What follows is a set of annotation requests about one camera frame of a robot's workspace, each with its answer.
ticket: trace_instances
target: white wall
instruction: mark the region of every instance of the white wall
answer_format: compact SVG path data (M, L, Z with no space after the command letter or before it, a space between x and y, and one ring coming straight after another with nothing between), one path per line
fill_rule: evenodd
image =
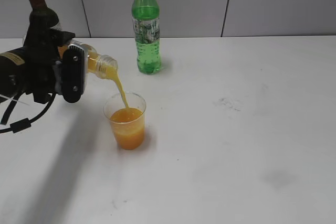
M83 0L92 37L133 37L133 0ZM219 37L227 0L157 0L162 37Z
M92 37L133 37L133 0L83 0ZM157 0L162 37L219 37L227 0ZM89 37L81 0L46 0L64 30ZM336 34L336 0L229 0L223 36ZM0 38L20 38L28 0L0 0Z
M88 37L81 0L46 0L59 16L64 30ZM29 0L0 0L0 38L22 38L29 25Z
M224 36L336 34L336 0L229 0Z

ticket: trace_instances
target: dark wine bottle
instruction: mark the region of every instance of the dark wine bottle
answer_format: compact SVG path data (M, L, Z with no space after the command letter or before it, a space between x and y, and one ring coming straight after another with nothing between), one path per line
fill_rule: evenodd
M30 25L61 30L57 14L47 6L45 0L29 0L29 2L33 9L29 16Z

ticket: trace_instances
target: orange juice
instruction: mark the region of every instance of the orange juice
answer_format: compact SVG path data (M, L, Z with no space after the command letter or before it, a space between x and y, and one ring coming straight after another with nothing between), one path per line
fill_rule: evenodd
M111 116L110 124L121 148L133 150L141 145L144 139L144 116L136 108L120 109Z

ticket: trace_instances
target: robotic arm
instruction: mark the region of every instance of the robotic arm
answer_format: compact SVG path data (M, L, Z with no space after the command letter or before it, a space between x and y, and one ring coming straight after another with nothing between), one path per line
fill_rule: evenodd
M56 94L68 102L77 102L84 92L88 52L73 41L74 33L60 30L57 14L45 0L29 0L32 12L29 29L20 48L0 54L0 103L13 98L1 124L6 125L22 94L33 94L34 101L47 104L33 119L12 123L0 133L19 132L31 126L47 112Z

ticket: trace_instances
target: black cable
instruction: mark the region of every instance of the black cable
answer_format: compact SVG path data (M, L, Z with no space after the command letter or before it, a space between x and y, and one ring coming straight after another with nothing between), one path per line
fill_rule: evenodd
M16 96L13 97L13 100L10 101L9 106L7 107L4 115L2 116L0 124L2 124L2 125L6 125L7 124L8 119L10 117L10 114L12 113L13 109L15 108L15 105L16 105L17 101L20 99L20 96L22 94L23 93L17 94Z
M56 93L53 93L51 95L50 101L48 102L47 106L45 106L45 108L34 118L30 119L29 122L30 123L34 123L36 120L40 119L41 116L43 116L50 108L50 106L52 105L54 99L55 99Z
M11 128L5 128L5 129L3 129L3 130L0 130L0 134L1 134L1 133L6 133L6 132L10 132L10 131L12 131Z
M48 102L48 104L45 106L45 108L37 115L35 116L34 118L28 120L30 124L36 122L38 119L40 119L50 108L50 106L52 105L54 99L56 97L56 93L53 93L51 95L51 98L50 98L50 101ZM12 127L9 127L9 128L6 128L6 129L3 129L3 130L0 130L0 134L1 133L7 133L7 132L10 132L10 131L14 131Z

